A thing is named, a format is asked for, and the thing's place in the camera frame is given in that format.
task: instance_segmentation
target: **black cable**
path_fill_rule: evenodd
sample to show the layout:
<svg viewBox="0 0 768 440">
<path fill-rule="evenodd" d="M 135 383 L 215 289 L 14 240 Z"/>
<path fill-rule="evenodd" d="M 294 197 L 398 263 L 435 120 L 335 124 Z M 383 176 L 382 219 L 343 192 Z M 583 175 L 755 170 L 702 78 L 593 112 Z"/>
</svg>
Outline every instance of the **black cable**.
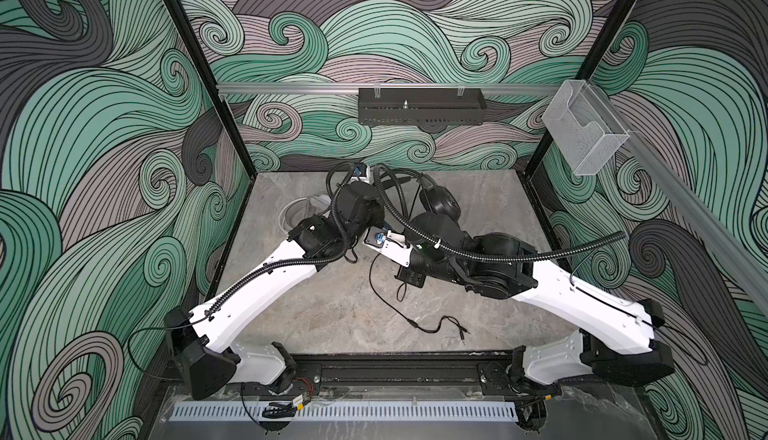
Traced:
<svg viewBox="0 0 768 440">
<path fill-rule="evenodd" d="M 416 200 L 418 199 L 418 192 L 421 191 L 422 185 L 419 183 L 419 185 L 416 187 L 416 194 L 413 196 L 413 202 L 411 202 L 411 209 L 408 211 L 408 219 L 411 219 L 411 215 L 413 215 L 413 208 L 416 206 Z M 404 281 L 400 283 L 400 286 L 397 287 L 397 292 L 395 293 L 395 299 L 402 303 L 403 300 L 406 299 L 406 294 L 408 293 L 408 283 L 405 283 Z"/>
<path fill-rule="evenodd" d="M 525 407 L 529 407 L 529 406 L 532 406 L 532 405 L 536 405 L 537 403 L 543 402 L 546 399 L 547 399 L 547 397 L 545 397 L 545 396 L 538 396 L 538 397 L 536 397 L 535 400 L 531 400 L 528 403 L 524 403 L 524 404 L 522 404 L 520 406 L 516 406 L 516 407 L 523 409 Z"/>
<path fill-rule="evenodd" d="M 408 293 L 408 283 L 403 281 L 400 283 L 400 286 L 397 287 L 397 291 L 395 292 L 395 300 L 402 303 L 402 301 L 406 299 L 406 293 Z"/>
<path fill-rule="evenodd" d="M 576 255 L 578 253 L 585 253 L 592 249 L 599 248 L 601 246 L 605 246 L 610 243 L 617 242 L 621 239 L 627 238 L 627 234 L 625 232 L 616 232 L 610 235 L 606 235 L 593 242 L 584 243 L 582 245 L 577 245 L 568 249 L 561 249 L 561 250 L 556 250 L 556 251 L 547 252 L 547 253 L 538 253 L 536 255 L 528 255 L 528 256 L 481 255 L 478 253 L 471 253 L 471 252 L 466 252 L 465 250 L 455 249 L 450 245 L 444 244 L 440 238 L 434 235 L 431 235 L 429 233 L 423 232 L 419 228 L 413 226 L 408 221 L 408 219 L 406 219 L 405 215 L 401 215 L 400 212 L 397 211 L 395 206 L 392 204 L 391 201 L 389 201 L 389 198 L 386 196 L 386 191 L 381 181 L 381 174 L 379 172 L 380 169 L 383 169 L 386 173 L 389 174 L 390 177 L 394 176 L 394 173 L 389 168 L 389 166 L 384 165 L 382 163 L 379 163 L 372 167 L 373 182 L 376 185 L 376 189 L 379 191 L 379 198 L 382 201 L 382 203 L 384 203 L 385 208 L 389 211 L 389 213 L 392 216 L 395 217 L 395 219 L 398 222 L 403 224 L 403 226 L 405 226 L 411 232 L 424 238 L 428 243 L 431 243 L 431 245 L 441 248 L 446 252 L 451 253 L 455 256 L 474 260 L 475 262 L 485 262 L 485 263 L 542 262 L 544 260 L 554 260 L 558 258 L 564 258 L 566 256 Z"/>
<path fill-rule="evenodd" d="M 410 175 L 413 178 L 416 178 L 416 180 L 424 176 L 424 173 L 417 172 L 415 169 L 410 168 L 395 168 L 393 171 L 395 174 L 402 173 L 403 175 Z"/>
<path fill-rule="evenodd" d="M 589 291 L 586 291 L 586 290 L 582 290 L 582 289 L 580 289 L 579 287 L 576 287 L 576 290 L 578 290 L 578 291 L 581 291 L 582 293 L 584 293 L 586 296 L 590 297 L 591 299 L 594 299 L 594 300 L 600 301 L 600 303 L 602 303 L 603 305 L 609 306 L 610 308 L 612 308 L 612 309 L 614 309 L 614 310 L 618 310 L 618 311 L 620 311 L 620 312 L 624 313 L 625 315 L 628 315 L 628 316 L 632 317 L 633 319 L 636 319 L 636 320 L 640 320 L 640 321 L 642 321 L 644 324 L 648 325 L 648 326 L 649 326 L 651 329 L 653 329 L 655 332 L 659 332 L 659 333 L 661 333 L 661 335 L 663 335 L 663 336 L 664 336 L 664 337 L 665 337 L 667 340 L 669 340 L 669 341 L 670 341 L 670 342 L 671 342 L 673 345 L 675 345 L 675 346 L 677 347 L 677 349 L 678 349 L 678 350 L 680 350 L 680 352 L 681 352 L 681 353 L 683 353 L 684 355 L 687 355 L 687 356 L 689 356 L 690 358 L 693 358 L 693 359 L 694 359 L 694 361 L 695 361 L 696 363 L 698 363 L 700 366 L 706 366 L 706 365 L 709 365 L 709 361 L 706 359 L 706 353 L 704 353 L 704 349 L 703 349 L 703 348 L 702 348 L 700 345 L 698 345 L 698 344 L 697 344 L 695 341 L 693 341 L 693 339 L 691 339 L 691 338 L 690 338 L 688 335 L 684 334 L 684 333 L 683 333 L 683 332 L 681 332 L 680 330 L 678 330 L 678 329 L 675 329 L 674 327 L 671 327 L 671 326 L 669 326 L 669 325 L 655 326 L 654 324 L 652 324 L 652 323 L 648 323 L 647 321 L 645 321 L 645 320 L 643 320 L 643 319 L 639 318 L 639 317 L 638 317 L 637 315 L 635 315 L 634 313 L 629 313 L 628 311 L 626 311 L 626 310 L 624 310 L 624 309 L 621 309 L 621 308 L 617 307 L 616 305 L 611 305 L 611 304 L 610 304 L 610 303 L 608 303 L 607 301 L 604 301 L 604 300 L 602 300 L 602 299 L 599 299 L 597 296 L 595 296 L 595 295 L 592 295 L 592 294 L 591 294 Z M 669 329 L 669 330 L 672 330 L 673 332 L 677 332 L 677 334 L 678 334 L 678 335 L 680 335 L 680 336 L 686 337 L 686 338 L 687 338 L 687 339 L 688 339 L 688 340 L 689 340 L 691 343 L 693 343 L 694 345 L 696 345 L 696 347 L 699 349 L 699 353 L 701 354 L 701 358 L 703 358 L 703 361 L 697 360 L 697 359 L 696 359 L 696 357 L 694 357 L 693 355 L 691 355 L 691 354 L 690 354 L 690 352 L 688 352 L 688 350 L 687 350 L 687 349 L 685 349 L 683 346 L 681 346 L 681 345 L 680 345 L 680 343 L 678 343 L 678 342 L 677 342 L 675 339 L 672 339 L 672 338 L 670 338 L 669 336 L 667 336 L 667 334 L 665 334 L 665 333 L 664 333 L 663 331 L 661 331 L 660 329 Z"/>
<path fill-rule="evenodd" d="M 331 188 L 331 177 L 334 173 L 338 172 L 342 166 L 346 166 L 347 169 L 350 167 L 352 168 L 352 175 L 355 173 L 355 164 L 351 162 L 340 162 L 336 165 L 332 166 L 330 170 L 328 170 L 328 174 L 326 175 L 326 192 L 328 193 L 329 198 L 333 198 L 333 188 Z"/>
<path fill-rule="evenodd" d="M 592 255 L 594 255 L 597 252 L 598 252 L 598 248 L 595 248 L 594 250 L 592 250 L 592 252 L 589 255 L 587 255 L 583 259 L 581 259 L 581 262 L 579 262 L 578 265 L 576 265 L 576 268 L 571 270 L 571 276 L 568 277 L 568 281 L 571 282 L 571 286 L 575 286 L 576 285 L 576 283 L 574 282 L 574 273 L 576 272 L 576 270 L 578 270 L 578 267 L 580 267 L 582 263 L 586 262 L 589 259 L 589 257 L 591 257 Z"/>
<path fill-rule="evenodd" d="M 355 253 L 355 247 L 353 246 L 352 248 L 350 248 L 349 251 L 352 252 L 352 256 L 354 256 L 355 259 L 354 260 L 350 260 L 350 258 L 346 255 L 346 253 L 344 253 L 344 260 L 346 260 L 347 262 L 352 263 L 352 264 L 357 263 L 357 260 L 359 260 L 359 258 L 357 258 L 357 253 Z"/>
<path fill-rule="evenodd" d="M 191 327 L 192 325 L 197 325 L 198 323 L 200 323 L 203 320 L 206 320 L 207 318 L 208 318 L 208 316 L 206 315 L 206 316 L 204 316 L 203 318 L 201 318 L 199 320 L 195 320 L 195 321 L 191 322 L 189 325 L 168 326 L 168 327 L 148 326 L 148 327 L 145 327 L 143 329 L 136 330 L 135 332 L 131 333 L 128 336 L 128 338 L 125 340 L 125 349 L 128 350 L 128 358 L 130 359 L 130 362 L 134 364 L 134 367 L 136 367 L 137 370 L 139 370 L 141 373 L 144 373 L 148 377 L 157 378 L 158 380 L 168 380 L 169 382 L 183 382 L 184 381 L 183 378 L 160 377 L 160 376 L 152 375 L 148 371 L 146 371 L 143 368 L 141 368 L 139 366 L 138 362 L 136 361 L 136 358 L 134 358 L 134 353 L 130 350 L 130 340 L 132 340 L 136 335 L 138 335 L 141 332 L 150 332 L 150 331 L 153 331 L 153 330 L 161 330 L 163 332 L 169 332 L 170 330 L 187 329 L 187 328 Z"/>
<path fill-rule="evenodd" d="M 243 382 L 243 383 L 240 383 L 240 400 L 242 400 L 242 401 L 243 401 L 243 409 L 245 410 L 245 413 L 248 415 L 248 417 L 249 417 L 251 420 L 253 420 L 253 421 L 254 421 L 254 423 L 255 423 L 256 425 L 258 425 L 258 426 L 259 426 L 259 427 L 260 427 L 262 430 L 264 430 L 264 433 L 266 433 L 266 432 L 267 432 L 266 428 L 264 428 L 264 426 L 263 426 L 263 425 L 261 425 L 261 424 L 259 423 L 259 421 L 258 421 L 258 420 L 256 420 L 256 419 L 254 418 L 254 416 L 252 416 L 252 415 L 250 414 L 250 412 L 248 412 L 248 407 L 246 407 L 246 406 L 245 406 L 245 382 Z"/>
<path fill-rule="evenodd" d="M 430 333 L 430 334 L 432 334 L 432 333 L 437 333 L 437 332 L 439 332 L 439 331 L 440 331 L 440 328 L 442 327 L 442 321 L 443 321 L 443 320 L 448 320 L 448 321 L 450 321 L 451 323 L 453 323 L 454 325 L 456 325 L 456 327 L 458 328 L 458 335 L 461 337 L 461 339 L 462 339 L 462 340 L 464 340 L 464 334 L 465 334 L 465 333 L 469 333 L 469 330 L 466 330 L 466 328 L 464 328 L 464 327 L 462 326 L 462 324 L 461 324 L 461 323 L 459 323 L 459 321 L 458 321 L 458 320 L 456 320 L 456 317 L 454 317 L 454 316 L 450 316 L 450 315 L 443 315 L 443 316 L 442 316 L 442 318 L 440 319 L 440 321 L 438 322 L 438 324 L 437 324 L 437 328 L 436 328 L 436 329 L 434 329 L 434 330 L 432 330 L 432 329 L 425 329 L 425 328 L 423 328 L 422 326 L 420 326 L 418 323 L 416 323 L 416 321 L 414 321 L 414 320 L 411 320 L 411 319 L 409 319 L 407 316 L 403 315 L 403 314 L 402 314 L 402 312 L 401 312 L 400 310 L 396 309 L 396 308 L 395 308 L 394 306 L 392 306 L 392 305 L 391 305 L 391 304 L 390 304 L 388 301 L 384 300 L 384 297 L 382 297 L 381 295 L 379 295 L 379 292 L 378 292 L 378 291 L 376 291 L 376 289 L 375 289 L 375 288 L 373 288 L 373 279 L 372 279 L 372 275 L 373 275 L 373 266 L 376 264 L 376 259 L 378 259 L 378 258 L 379 258 L 379 256 L 381 256 L 381 253 L 378 253 L 378 254 L 376 254 L 376 256 L 374 256 L 374 257 L 373 257 L 373 261 L 371 261 L 371 267 L 368 269 L 368 284 L 371 286 L 371 290 L 373 291 L 373 293 L 374 293 L 376 296 L 378 296 L 378 297 L 379 297 L 379 300 L 381 300 L 381 301 L 384 301 L 384 304 L 385 304 L 385 305 L 389 306 L 389 308 L 390 308 L 390 309 L 392 309 L 392 310 L 394 310 L 394 311 L 395 311 L 395 313 L 397 313 L 397 314 L 398 314 L 398 315 L 400 315 L 400 316 L 401 316 L 403 319 L 405 319 L 406 321 L 408 321 L 408 324 L 409 324 L 410 326 L 412 326 L 413 328 L 415 328 L 415 329 L 417 329 L 417 330 L 421 330 L 422 332 L 425 332 L 425 333 Z"/>
<path fill-rule="evenodd" d="M 523 408 L 533 407 L 534 405 L 536 405 L 536 416 L 538 417 L 538 419 L 541 420 L 541 418 L 542 418 L 542 405 L 544 404 L 544 400 L 546 400 L 546 399 L 547 398 L 545 398 L 545 397 L 541 397 L 538 400 L 534 400 L 532 402 L 524 403 L 521 406 L 515 406 L 515 408 L 518 409 L 522 413 Z M 533 421 L 531 421 L 531 426 L 532 426 L 534 432 L 536 432 L 537 434 L 541 435 L 540 429 L 533 426 Z"/>
<path fill-rule="evenodd" d="M 340 183 L 340 187 L 336 189 L 334 194 L 331 196 L 331 205 L 330 205 L 331 219 L 333 220 L 333 224 L 336 225 L 336 229 L 339 230 L 339 234 L 341 234 L 341 238 L 342 238 L 342 247 L 339 250 L 339 252 L 328 258 L 322 258 L 322 259 L 296 258 L 296 259 L 281 260 L 279 262 L 268 263 L 259 269 L 255 269 L 253 272 L 237 280 L 234 283 L 234 285 L 232 285 L 230 288 L 226 289 L 221 295 L 219 295 L 219 298 L 213 303 L 213 305 L 210 306 L 210 309 L 205 311 L 205 314 L 207 317 L 210 317 L 215 312 L 221 310 L 221 306 L 228 299 L 232 298 L 232 295 L 237 293 L 238 290 L 243 288 L 251 280 L 255 279 L 259 275 L 263 275 L 264 273 L 271 272 L 273 270 L 285 268 L 287 266 L 326 265 L 328 263 L 336 262 L 338 259 L 341 259 L 346 254 L 346 251 L 350 249 L 350 235 L 347 233 L 346 229 L 344 228 L 344 224 L 341 222 L 341 218 L 339 217 L 339 209 L 337 208 L 337 202 L 339 200 L 339 194 L 341 193 L 341 190 L 342 190 L 341 187 L 343 185 L 346 185 L 350 181 L 352 174 L 355 172 L 355 165 L 353 163 L 343 163 L 343 164 L 348 165 L 349 168 L 348 168 L 347 174 L 344 176 L 344 179 Z M 332 175 L 332 173 L 336 171 L 337 167 L 338 165 L 333 169 L 331 169 L 331 171 L 329 172 L 329 176 L 326 176 L 326 181 L 328 182 L 326 186 L 329 186 L 329 191 L 330 191 L 330 176 Z"/>
<path fill-rule="evenodd" d="M 400 212 L 404 217 L 411 218 L 411 216 L 408 214 L 408 203 L 406 202 L 406 195 L 402 191 L 400 179 L 395 173 L 392 172 L 389 173 L 389 177 L 392 178 L 392 183 L 395 184 L 395 190 L 397 190 L 397 198 L 400 200 Z"/>
<path fill-rule="evenodd" d="M 291 402 L 270 402 L 270 407 L 272 408 L 264 408 L 264 411 L 261 412 L 261 416 L 269 418 L 270 420 L 294 417 L 296 416 L 296 412 L 298 412 L 298 409 L 296 409 Z"/>
</svg>

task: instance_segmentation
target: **black motor housing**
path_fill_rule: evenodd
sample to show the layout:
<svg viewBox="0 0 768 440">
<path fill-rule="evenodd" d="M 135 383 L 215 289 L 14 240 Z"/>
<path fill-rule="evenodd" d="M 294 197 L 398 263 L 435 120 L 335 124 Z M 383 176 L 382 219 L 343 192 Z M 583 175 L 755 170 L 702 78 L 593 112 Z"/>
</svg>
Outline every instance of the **black motor housing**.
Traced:
<svg viewBox="0 0 768 440">
<path fill-rule="evenodd" d="M 418 199 L 421 200 L 424 209 L 439 215 L 447 215 L 457 222 L 462 215 L 462 209 L 451 192 L 445 186 L 438 185 L 429 175 L 422 175 L 418 181 L 423 187 L 418 194 Z"/>
<path fill-rule="evenodd" d="M 487 233 L 472 238 L 447 215 L 425 212 L 415 217 L 411 224 L 424 233 L 440 238 L 443 244 L 471 253 L 504 256 L 536 254 L 533 246 L 505 233 Z M 445 250 L 435 248 L 409 230 L 406 231 L 406 240 L 415 248 L 410 265 L 401 268 L 397 278 L 419 288 L 423 285 L 423 277 L 432 276 L 463 285 L 466 291 L 482 296 L 507 299 L 537 285 L 532 278 L 532 263 L 485 263 L 462 257 L 449 259 Z"/>
<path fill-rule="evenodd" d="M 376 200 L 376 186 L 351 182 L 341 187 L 337 200 L 339 217 L 351 237 L 360 235 L 369 226 L 384 226 L 384 207 Z"/>
<path fill-rule="evenodd" d="M 232 349 L 218 353 L 206 348 L 208 339 L 190 327 L 189 313 L 176 307 L 166 313 L 165 341 L 181 379 L 195 400 L 216 393 L 234 376 L 240 357 Z"/>
</svg>

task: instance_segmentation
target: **black metal frame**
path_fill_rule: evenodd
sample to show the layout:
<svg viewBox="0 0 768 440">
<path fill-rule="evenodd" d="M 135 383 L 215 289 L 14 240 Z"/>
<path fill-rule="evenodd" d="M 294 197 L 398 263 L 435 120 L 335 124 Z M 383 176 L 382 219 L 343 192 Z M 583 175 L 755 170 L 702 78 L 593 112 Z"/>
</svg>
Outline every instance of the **black metal frame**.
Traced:
<svg viewBox="0 0 768 440">
<path fill-rule="evenodd" d="M 501 396 L 507 402 L 527 401 L 510 388 L 506 368 L 521 366 L 524 347 L 514 350 L 472 352 L 392 352 L 292 355 L 296 373 L 305 378 L 320 396 L 337 397 L 355 387 L 455 387 L 463 393 Z M 307 387 L 293 382 L 285 396 L 293 398 Z M 558 385 L 534 386 L 536 396 L 559 395 Z M 274 396 L 267 387 L 246 383 L 246 396 Z"/>
<path fill-rule="evenodd" d="M 575 80 L 589 80 L 592 75 L 594 75 L 594 72 L 598 69 L 598 65 L 600 65 L 600 61 L 603 59 L 603 56 L 610 48 L 610 45 L 614 42 L 614 38 L 621 31 L 621 27 L 624 26 L 624 22 L 626 22 L 627 18 L 629 17 L 630 12 L 632 11 L 632 7 L 636 1 L 637 0 L 616 0 L 614 8 L 610 11 L 608 19 L 603 25 L 603 29 L 600 30 L 598 38 L 594 41 L 590 51 L 584 58 L 584 62 L 581 63 L 581 68 L 579 68 Z M 560 241 L 554 233 L 552 224 L 549 222 L 549 217 L 547 217 L 544 211 L 542 201 L 539 199 L 538 194 L 536 194 L 536 188 L 532 183 L 533 175 L 536 174 L 538 167 L 542 165 L 544 155 L 547 154 L 547 151 L 549 151 L 549 147 L 551 145 L 552 135 L 549 134 L 549 131 L 544 132 L 541 141 L 539 141 L 538 145 L 536 146 L 536 149 L 533 152 L 533 155 L 531 155 L 531 158 L 528 160 L 528 164 L 525 166 L 525 169 L 521 172 L 518 172 L 518 177 L 520 178 L 520 183 L 523 185 L 523 189 L 525 190 L 525 195 L 528 197 L 528 201 L 531 202 L 531 205 L 533 206 L 536 218 L 542 225 L 544 235 L 547 237 L 547 241 L 549 242 L 550 247 L 552 250 L 557 250 L 561 248 Z M 568 262 L 566 259 L 558 260 L 558 264 L 561 266 L 561 268 L 566 269 L 569 272 L 571 271 L 570 262 Z"/>
<path fill-rule="evenodd" d="M 598 35 L 598 39 L 584 59 L 576 79 L 587 80 L 594 74 L 603 55 L 608 51 L 610 44 L 613 42 L 626 21 L 635 1 L 636 0 L 616 0 L 608 20 Z M 197 72 L 200 74 L 200 79 L 203 81 L 206 91 L 214 104 L 214 108 L 216 108 L 216 112 L 219 114 L 219 118 L 224 124 L 227 133 L 230 135 L 238 157 L 240 157 L 240 160 L 243 162 L 246 172 L 250 177 L 250 184 L 246 191 L 243 204 L 238 212 L 235 226 L 226 242 L 225 251 L 222 255 L 220 264 L 216 268 L 214 281 L 211 284 L 210 290 L 207 292 L 206 298 L 209 299 L 215 295 L 221 274 L 224 270 L 224 265 L 226 264 L 226 257 L 229 255 L 235 235 L 240 226 L 244 209 L 248 204 L 248 199 L 254 187 L 257 172 L 250 159 L 250 155 L 247 152 L 245 143 L 237 131 L 237 125 L 231 111 L 218 95 L 214 74 L 205 60 L 203 51 L 200 48 L 200 44 L 197 42 L 197 37 L 194 34 L 186 12 L 184 12 L 181 1 L 163 0 L 163 2 L 179 31 L 184 45 L 187 47 L 191 60 L 197 69 Z M 528 199 L 533 205 L 534 212 L 539 222 L 542 224 L 542 228 L 544 229 L 544 233 L 546 234 L 552 249 L 559 249 L 560 244 L 557 240 L 557 236 L 554 234 L 552 225 L 549 223 L 542 203 L 531 183 L 532 176 L 535 174 L 538 166 L 540 166 L 543 157 L 551 144 L 552 137 L 549 133 L 545 133 L 542 141 L 538 144 L 538 147 L 528 161 L 525 170 L 518 172 L 518 177 L 520 178 Z M 568 261 L 563 260 L 563 262 L 561 262 L 561 266 L 570 270 Z M 496 366 L 505 368 L 513 362 L 515 355 L 520 354 L 521 350 L 515 349 L 501 352 L 294 355 L 293 358 L 296 360 L 299 376 L 303 376 L 311 382 L 314 382 L 315 376 L 320 377 L 319 382 L 315 386 L 316 390 L 323 388 L 328 391 L 333 391 L 334 389 L 345 389 L 352 386 L 440 385 L 475 389 L 477 392 L 482 392 L 485 395 L 499 395 L 499 392 L 501 392 L 501 395 L 504 396 L 505 399 L 515 401 L 516 399 L 519 399 L 519 396 L 513 392 L 506 391 L 504 385 L 500 385 L 499 382 L 493 381 L 492 377 L 493 369 L 496 368 Z M 176 372 L 175 365 L 173 362 L 169 362 L 164 374 L 166 376 L 173 376 L 174 372 Z M 587 377 L 575 378 L 569 383 L 595 381 L 594 378 Z M 181 385 L 181 382 L 159 382 L 158 390 L 154 397 L 154 400 L 158 405 L 168 386 L 172 385 Z M 299 389 L 306 387 L 301 381 L 297 382 L 296 385 Z M 497 386 L 502 387 L 502 390 L 498 390 L 496 388 Z M 262 386 L 258 386 L 257 384 L 246 384 L 246 394 L 259 395 L 260 388 L 262 388 Z M 649 416 L 651 425 L 654 426 L 654 430 L 659 435 L 659 438 L 666 438 L 664 430 L 658 426 L 658 419 L 655 417 L 655 411 L 649 406 L 648 398 L 644 396 L 644 391 L 642 389 L 638 389 L 638 396 L 641 398 L 641 401 L 645 402 L 644 407 L 646 407 L 646 414 Z M 153 423 L 153 418 L 147 418 L 144 422 L 146 426 L 151 426 Z M 145 438 L 148 433 L 149 428 L 142 428 L 140 438 Z"/>
<path fill-rule="evenodd" d="M 243 166 L 245 167 L 248 176 L 254 179 L 256 177 L 256 167 L 254 166 L 254 162 L 250 159 L 243 137 L 241 137 L 240 133 L 237 131 L 237 123 L 235 122 L 235 118 L 232 117 L 232 112 L 219 97 L 219 90 L 216 89 L 216 77 L 205 59 L 200 43 L 197 42 L 197 37 L 192 30 L 192 23 L 190 23 L 189 18 L 187 18 L 187 13 L 184 11 L 181 0 L 163 0 L 163 3 L 165 3 L 168 14 L 174 22 L 174 25 L 176 25 L 181 41 L 183 41 L 184 46 L 187 47 L 187 52 L 192 60 L 192 64 L 194 65 L 195 70 L 197 70 L 197 74 L 200 75 L 200 80 L 202 80 L 203 86 L 205 86 L 208 96 L 210 96 L 210 101 L 213 102 L 214 108 L 216 108 L 216 113 L 218 113 L 219 119 L 224 124 L 226 132 L 232 140 L 237 156 L 240 157 L 240 161 L 243 162 Z"/>
<path fill-rule="evenodd" d="M 254 191 L 255 182 L 255 178 L 251 178 L 248 182 L 248 188 L 245 191 L 245 195 L 243 195 L 243 202 L 240 204 L 240 208 L 237 210 L 237 217 L 235 217 L 235 223 L 232 225 L 232 231 L 230 231 L 230 235 L 226 238 L 224 252 L 219 259 L 219 264 L 216 266 L 214 279 L 210 282 L 210 288 L 205 295 L 206 301 L 214 298 L 216 296 L 216 291 L 219 289 L 219 282 L 221 281 L 221 276 L 224 274 L 224 266 L 226 265 L 226 260 L 230 257 L 232 244 L 234 244 L 237 232 L 240 230 L 240 221 L 243 219 L 243 214 L 245 213 L 245 208 L 248 206 L 250 195 Z"/>
<path fill-rule="evenodd" d="M 603 29 L 600 30 L 598 38 L 592 44 L 587 56 L 584 58 L 584 62 L 581 63 L 581 68 L 576 73 L 575 80 L 589 80 L 594 75 L 603 56 L 614 42 L 614 38 L 621 31 L 624 22 L 627 21 L 636 1 L 638 0 L 616 0 L 614 8 L 610 11 L 608 19 L 603 25 Z M 536 173 L 536 169 L 542 164 L 544 155 L 547 154 L 550 145 L 552 145 L 552 135 L 547 131 L 525 166 L 525 178 L 530 179 Z"/>
</svg>

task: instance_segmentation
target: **metal bar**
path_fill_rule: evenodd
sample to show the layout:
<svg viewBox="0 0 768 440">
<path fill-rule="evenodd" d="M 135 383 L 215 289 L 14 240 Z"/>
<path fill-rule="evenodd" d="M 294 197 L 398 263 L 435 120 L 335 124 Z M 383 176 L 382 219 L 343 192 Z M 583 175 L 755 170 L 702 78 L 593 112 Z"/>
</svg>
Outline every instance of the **metal bar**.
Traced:
<svg viewBox="0 0 768 440">
<path fill-rule="evenodd" d="M 230 231 L 229 236 L 226 238 L 226 244 L 224 246 L 224 252 L 221 254 L 221 257 L 219 258 L 219 264 L 216 266 L 216 272 L 214 273 L 214 279 L 210 283 L 210 287 L 208 288 L 208 291 L 205 294 L 205 301 L 208 301 L 216 296 L 216 291 L 219 289 L 219 281 L 221 281 L 221 276 L 224 274 L 224 267 L 226 265 L 227 259 L 230 257 L 230 252 L 232 251 L 232 244 L 235 242 L 235 237 L 237 237 L 237 231 L 240 229 L 240 223 L 243 221 L 243 214 L 245 213 L 245 208 L 248 206 L 248 201 L 250 200 L 250 194 L 254 189 L 254 183 L 256 179 L 251 178 L 248 181 L 248 188 L 245 191 L 245 195 L 243 196 L 243 202 L 240 204 L 240 207 L 237 209 L 237 217 L 235 217 L 235 223 L 232 225 L 232 230 Z"/>
<path fill-rule="evenodd" d="M 762 266 L 744 250 L 704 202 L 667 167 L 654 148 L 646 143 L 642 133 L 630 132 L 625 145 L 669 201 L 677 207 L 677 211 L 694 227 L 725 271 L 738 281 L 757 308 L 768 315 L 768 277 Z"/>
<path fill-rule="evenodd" d="M 257 420 L 269 421 L 262 414 L 268 398 L 261 401 L 177 402 L 168 422 L 252 422 L 244 409 Z M 310 402 L 291 422 L 516 422 L 512 402 L 480 400 L 334 400 Z"/>
<path fill-rule="evenodd" d="M 484 95 L 553 96 L 559 85 L 503 83 L 314 83 L 314 82 L 222 82 L 222 95 L 356 95 L 361 88 L 479 88 Z"/>
<path fill-rule="evenodd" d="M 594 72 L 598 69 L 600 61 L 603 60 L 603 55 L 610 48 L 611 43 L 614 42 L 614 38 L 621 31 L 621 27 L 624 26 L 624 22 L 627 21 L 629 14 L 632 12 L 634 4 L 638 0 L 616 0 L 614 8 L 610 11 L 608 19 L 605 21 L 602 30 L 598 34 L 598 38 L 592 44 L 587 56 L 584 58 L 584 62 L 581 63 L 576 74 L 575 80 L 589 80 Z M 538 142 L 536 150 L 533 152 L 531 159 L 528 160 L 528 164 L 525 166 L 525 176 L 532 177 L 536 173 L 536 168 L 542 164 L 544 155 L 547 154 L 549 147 L 552 145 L 552 135 L 549 131 L 544 132 L 544 136 L 541 141 Z"/>
<path fill-rule="evenodd" d="M 518 171 L 518 179 L 520 180 L 520 184 L 523 186 L 523 191 L 525 191 L 525 195 L 528 197 L 528 201 L 533 207 L 533 212 L 536 215 L 536 219 L 538 219 L 539 224 L 542 226 L 542 230 L 544 231 L 544 236 L 547 237 L 547 243 L 549 243 L 549 247 L 552 250 L 560 250 L 562 245 L 560 245 L 560 240 L 558 240 L 558 237 L 554 233 L 552 224 L 549 222 L 549 217 L 547 217 L 547 214 L 544 211 L 542 201 L 538 197 L 536 187 L 533 185 L 533 177 L 529 178 L 528 176 L 525 176 L 525 173 Z M 560 268 L 568 272 L 571 271 L 571 262 L 569 262 L 566 258 L 558 259 L 558 265 L 560 265 Z"/>
<path fill-rule="evenodd" d="M 296 363 L 319 363 L 324 367 L 371 366 L 383 368 L 391 365 L 417 365 L 419 362 L 443 363 L 450 366 L 477 365 L 478 363 L 511 361 L 514 350 L 472 350 L 438 352 L 370 352 L 370 353 L 298 353 L 291 355 Z"/>
</svg>

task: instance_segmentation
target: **white ventilation grille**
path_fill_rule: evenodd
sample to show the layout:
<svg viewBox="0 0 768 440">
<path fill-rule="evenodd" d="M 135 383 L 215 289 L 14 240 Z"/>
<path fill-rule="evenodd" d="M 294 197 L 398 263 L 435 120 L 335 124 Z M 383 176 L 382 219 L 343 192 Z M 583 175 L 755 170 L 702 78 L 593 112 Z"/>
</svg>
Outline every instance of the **white ventilation grille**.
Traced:
<svg viewBox="0 0 768 440">
<path fill-rule="evenodd" d="M 246 402 L 257 420 L 268 402 Z M 356 402 L 337 400 L 330 405 L 310 403 L 292 422 L 516 422 L 514 404 L 507 402 Z M 241 402 L 179 402 L 169 422 L 248 421 Z"/>
</svg>

